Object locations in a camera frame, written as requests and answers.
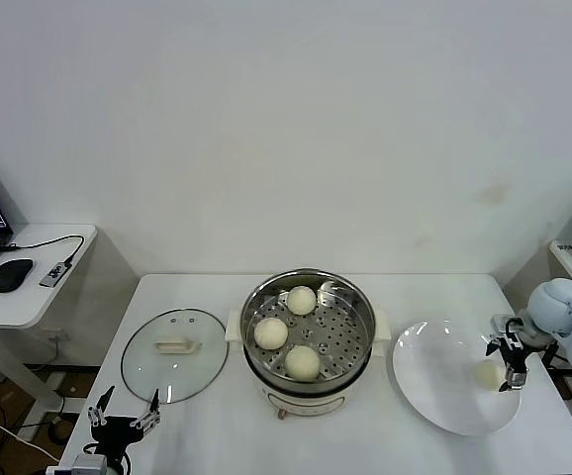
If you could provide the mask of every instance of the black mouse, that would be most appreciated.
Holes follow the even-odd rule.
[[[33,267],[30,259],[10,260],[0,264],[0,293],[13,292],[22,285]]]

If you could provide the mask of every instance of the white wall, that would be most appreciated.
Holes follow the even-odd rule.
[[[0,1],[0,180],[137,273],[506,284],[572,218],[572,2]]]

